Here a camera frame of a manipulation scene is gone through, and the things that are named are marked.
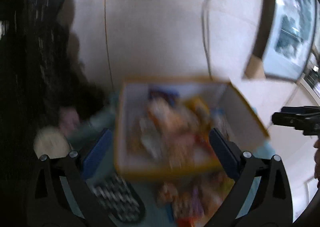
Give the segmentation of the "person right hand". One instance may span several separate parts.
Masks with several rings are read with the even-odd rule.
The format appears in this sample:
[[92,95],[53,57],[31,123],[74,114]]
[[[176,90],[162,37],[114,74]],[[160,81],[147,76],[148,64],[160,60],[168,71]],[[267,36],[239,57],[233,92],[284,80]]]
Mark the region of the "person right hand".
[[315,174],[314,177],[319,181],[320,176],[320,140],[317,140],[313,146],[316,149],[314,161],[315,161]]

